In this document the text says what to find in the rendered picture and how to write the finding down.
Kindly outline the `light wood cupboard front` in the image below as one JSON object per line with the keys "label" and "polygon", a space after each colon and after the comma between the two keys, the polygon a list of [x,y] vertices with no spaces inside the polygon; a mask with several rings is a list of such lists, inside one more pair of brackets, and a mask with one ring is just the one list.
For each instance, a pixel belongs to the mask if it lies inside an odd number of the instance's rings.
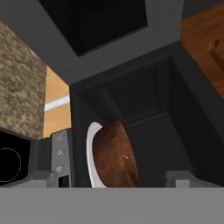
{"label": "light wood cupboard front", "polygon": [[[69,86],[48,66],[46,68],[45,105],[69,95]],[[70,102],[58,108],[45,111],[43,137],[71,127]]]}

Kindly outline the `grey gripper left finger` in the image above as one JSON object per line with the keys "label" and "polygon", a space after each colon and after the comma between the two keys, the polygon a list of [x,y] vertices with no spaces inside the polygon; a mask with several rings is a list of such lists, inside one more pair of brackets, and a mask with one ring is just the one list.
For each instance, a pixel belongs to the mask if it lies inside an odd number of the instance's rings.
{"label": "grey gripper left finger", "polygon": [[47,188],[57,187],[58,173],[56,171],[35,171],[26,178],[6,184],[3,188]]}

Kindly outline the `brown wooden bowl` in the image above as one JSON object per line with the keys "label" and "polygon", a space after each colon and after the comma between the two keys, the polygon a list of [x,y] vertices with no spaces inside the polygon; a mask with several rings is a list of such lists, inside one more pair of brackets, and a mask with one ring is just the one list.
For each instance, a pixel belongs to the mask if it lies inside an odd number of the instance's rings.
{"label": "brown wooden bowl", "polygon": [[137,186],[137,162],[121,121],[110,122],[95,134],[93,156],[97,174],[106,187]]}

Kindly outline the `dark wood cupboard door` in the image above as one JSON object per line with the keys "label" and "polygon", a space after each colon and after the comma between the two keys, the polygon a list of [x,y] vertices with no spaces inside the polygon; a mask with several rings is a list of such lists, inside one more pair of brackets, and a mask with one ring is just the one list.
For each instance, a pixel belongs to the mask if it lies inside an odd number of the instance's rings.
{"label": "dark wood cupboard door", "polygon": [[224,100],[224,67],[208,52],[216,39],[220,40],[217,52],[224,59],[224,3],[182,20],[182,44]]}

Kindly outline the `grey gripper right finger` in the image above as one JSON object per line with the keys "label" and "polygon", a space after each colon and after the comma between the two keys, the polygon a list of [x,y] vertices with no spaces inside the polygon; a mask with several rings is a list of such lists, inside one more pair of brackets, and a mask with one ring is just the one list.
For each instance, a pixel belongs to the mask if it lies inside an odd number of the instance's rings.
{"label": "grey gripper right finger", "polygon": [[165,186],[174,188],[221,188],[205,180],[201,180],[192,175],[189,171],[167,171],[165,173]]}

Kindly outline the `dark grey microwave oven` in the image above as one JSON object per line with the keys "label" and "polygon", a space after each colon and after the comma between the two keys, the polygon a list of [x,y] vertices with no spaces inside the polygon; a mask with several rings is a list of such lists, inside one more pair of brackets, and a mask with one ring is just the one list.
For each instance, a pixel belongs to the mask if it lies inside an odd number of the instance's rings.
{"label": "dark grey microwave oven", "polygon": [[224,187],[224,100],[180,42],[70,87],[74,184],[89,187],[91,123],[119,120],[134,150],[141,187],[188,171]]}

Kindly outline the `white microwave turntable plate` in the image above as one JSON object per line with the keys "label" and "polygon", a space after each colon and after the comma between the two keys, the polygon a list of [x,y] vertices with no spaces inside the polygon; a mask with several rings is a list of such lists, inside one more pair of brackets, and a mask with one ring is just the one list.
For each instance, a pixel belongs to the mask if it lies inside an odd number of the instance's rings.
{"label": "white microwave turntable plate", "polygon": [[93,188],[105,188],[102,183],[98,172],[95,168],[94,155],[93,155],[93,140],[95,134],[102,128],[98,122],[92,122],[87,129],[86,138],[86,153],[87,153],[87,168],[90,178],[90,183]]}

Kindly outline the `black hob with grey panel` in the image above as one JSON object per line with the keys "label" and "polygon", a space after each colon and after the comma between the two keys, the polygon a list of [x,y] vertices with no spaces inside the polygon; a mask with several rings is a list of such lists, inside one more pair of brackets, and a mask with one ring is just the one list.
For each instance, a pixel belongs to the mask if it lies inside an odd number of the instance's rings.
{"label": "black hob with grey panel", "polygon": [[[60,141],[56,140],[59,133],[65,134]],[[58,149],[63,150],[60,156],[55,155]],[[57,172],[58,186],[50,188],[70,188],[74,184],[72,158],[70,129],[54,132],[40,140],[0,129],[0,188],[34,172],[56,172],[56,165],[61,165],[63,170]]]}

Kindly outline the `dark grey microwave door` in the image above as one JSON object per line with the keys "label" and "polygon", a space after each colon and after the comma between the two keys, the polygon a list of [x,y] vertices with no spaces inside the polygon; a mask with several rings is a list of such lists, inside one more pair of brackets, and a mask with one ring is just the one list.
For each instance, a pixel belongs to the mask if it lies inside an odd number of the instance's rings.
{"label": "dark grey microwave door", "polygon": [[184,0],[146,0],[149,26],[78,56],[38,0],[0,0],[3,20],[71,85],[180,40]]}

